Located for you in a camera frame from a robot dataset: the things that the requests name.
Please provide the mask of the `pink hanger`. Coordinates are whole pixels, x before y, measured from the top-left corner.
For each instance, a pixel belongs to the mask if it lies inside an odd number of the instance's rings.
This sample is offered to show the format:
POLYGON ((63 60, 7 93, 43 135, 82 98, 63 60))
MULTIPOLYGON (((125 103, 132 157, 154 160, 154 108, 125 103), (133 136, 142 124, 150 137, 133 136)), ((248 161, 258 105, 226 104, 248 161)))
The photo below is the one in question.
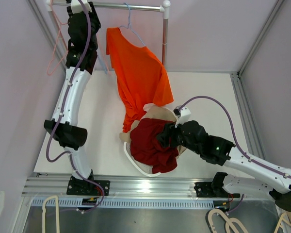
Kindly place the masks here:
POLYGON ((65 58, 66 58, 67 53, 68 53, 67 43, 66 43, 64 36, 63 36, 63 33, 62 33, 63 26, 67 26, 67 23, 62 22, 59 19, 59 17, 56 14, 56 11, 54 10, 53 4, 54 4, 53 0, 47 1, 47 6, 49 9, 48 12, 49 12, 50 18, 52 20, 54 27, 57 29, 57 35, 55 38, 52 57, 51 57, 51 60, 48 64, 48 67, 47 67, 47 75, 48 76, 51 76, 60 65, 64 66, 64 61, 65 61, 65 58), (63 55, 60 55, 60 54, 57 55, 57 53, 60 52, 60 50, 58 49, 58 45, 60 42, 62 43, 63 48, 64 48, 63 55))

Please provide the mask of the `light blue hanger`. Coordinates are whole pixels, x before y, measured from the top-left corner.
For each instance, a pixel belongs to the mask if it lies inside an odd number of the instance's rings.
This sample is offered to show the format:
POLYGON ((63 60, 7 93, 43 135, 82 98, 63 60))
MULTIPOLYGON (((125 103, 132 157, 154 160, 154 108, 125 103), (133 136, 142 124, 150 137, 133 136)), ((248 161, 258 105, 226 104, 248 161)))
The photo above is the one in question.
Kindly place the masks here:
POLYGON ((98 57, 99 63, 101 65, 102 70, 104 71, 104 73, 107 74, 107 75, 111 75, 111 72, 109 70, 107 61, 105 59, 105 56, 102 53, 102 49, 101 49, 100 46, 98 47, 98 50, 97 50, 97 57, 98 57))

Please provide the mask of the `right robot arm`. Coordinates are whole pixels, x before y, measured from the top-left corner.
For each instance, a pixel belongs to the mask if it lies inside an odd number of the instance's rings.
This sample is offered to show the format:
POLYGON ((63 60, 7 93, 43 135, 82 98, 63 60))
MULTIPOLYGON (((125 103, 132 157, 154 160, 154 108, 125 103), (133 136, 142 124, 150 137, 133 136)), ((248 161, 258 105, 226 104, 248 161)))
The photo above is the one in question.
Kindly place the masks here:
POLYGON ((211 184, 216 196, 239 193, 255 196, 264 193, 275 204, 291 212, 291 169, 274 165, 243 151, 235 142, 209 135, 196 121, 184 124, 165 124, 157 135, 160 144, 166 148, 183 146, 198 154, 207 163, 239 170, 251 178, 236 178, 219 174, 211 184))

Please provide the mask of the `beige t shirt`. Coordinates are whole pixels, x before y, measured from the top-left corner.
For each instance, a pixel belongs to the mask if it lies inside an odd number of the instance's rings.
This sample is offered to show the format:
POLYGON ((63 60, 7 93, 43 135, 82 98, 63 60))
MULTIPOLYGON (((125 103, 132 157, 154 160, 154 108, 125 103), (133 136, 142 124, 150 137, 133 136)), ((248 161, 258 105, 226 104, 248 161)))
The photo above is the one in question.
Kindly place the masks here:
POLYGON ((150 108, 145 118, 135 120, 129 131, 120 133, 119 137, 120 140, 130 144, 132 156, 149 154, 150 152, 170 151, 178 158, 186 151, 185 148, 180 146, 176 148, 163 148, 156 139, 157 134, 162 132, 165 123, 174 122, 176 122, 176 116, 171 110, 155 105, 150 108))

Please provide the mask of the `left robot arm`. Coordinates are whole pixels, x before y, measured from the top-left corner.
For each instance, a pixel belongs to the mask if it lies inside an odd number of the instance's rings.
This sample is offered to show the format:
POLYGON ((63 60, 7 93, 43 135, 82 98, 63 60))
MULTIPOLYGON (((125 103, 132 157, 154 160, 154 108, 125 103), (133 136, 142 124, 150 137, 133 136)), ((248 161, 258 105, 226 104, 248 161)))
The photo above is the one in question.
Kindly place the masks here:
POLYGON ((46 159, 54 163, 67 156, 73 169, 67 192, 76 190, 89 195, 97 184, 84 148, 88 131, 78 127, 78 116, 83 93, 97 60, 97 32, 101 24, 93 3, 87 0, 72 0, 67 12, 70 39, 65 82, 52 118, 44 122, 44 128, 50 134, 46 159))

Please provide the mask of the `dark red t shirt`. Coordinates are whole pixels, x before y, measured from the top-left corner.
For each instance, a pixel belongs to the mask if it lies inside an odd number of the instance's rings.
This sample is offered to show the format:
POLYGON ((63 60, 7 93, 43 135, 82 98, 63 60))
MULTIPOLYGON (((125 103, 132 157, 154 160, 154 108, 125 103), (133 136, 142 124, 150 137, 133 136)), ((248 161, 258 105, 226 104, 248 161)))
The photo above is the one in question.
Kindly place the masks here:
POLYGON ((152 166, 153 173, 167 173, 177 165, 178 149, 162 147, 157 139, 165 124, 171 121, 143 118, 130 132, 130 152, 133 158, 145 165, 152 166))

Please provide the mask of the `orange t shirt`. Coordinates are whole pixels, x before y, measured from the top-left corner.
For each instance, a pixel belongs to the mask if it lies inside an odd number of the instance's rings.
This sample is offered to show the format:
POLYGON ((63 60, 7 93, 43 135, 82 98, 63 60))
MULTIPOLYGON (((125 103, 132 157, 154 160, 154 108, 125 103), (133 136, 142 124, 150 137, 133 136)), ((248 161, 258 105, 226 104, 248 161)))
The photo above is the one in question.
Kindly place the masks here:
POLYGON ((148 47, 130 43, 120 28, 108 28, 106 54, 117 76, 118 93, 126 109, 123 132, 130 131, 133 122, 143 117, 144 105, 165 106, 174 101, 167 71, 148 47))

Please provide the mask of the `white t shirt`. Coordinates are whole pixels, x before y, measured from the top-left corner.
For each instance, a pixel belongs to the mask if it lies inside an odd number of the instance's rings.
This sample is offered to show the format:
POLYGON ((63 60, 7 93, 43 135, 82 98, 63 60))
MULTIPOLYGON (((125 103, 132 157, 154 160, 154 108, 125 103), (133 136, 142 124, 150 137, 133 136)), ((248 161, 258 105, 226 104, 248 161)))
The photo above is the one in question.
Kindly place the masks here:
MULTIPOLYGON (((148 111, 150 110, 151 107, 155 106, 154 103, 147 103, 143 106, 143 110, 145 111, 145 114, 142 116, 141 119, 145 118, 146 117, 146 114, 148 113, 148 111)), ((141 162, 138 163, 139 164, 139 167, 145 172, 145 173, 149 173, 149 174, 152 174, 152 166, 150 165, 146 165, 146 164, 143 164, 141 162)))

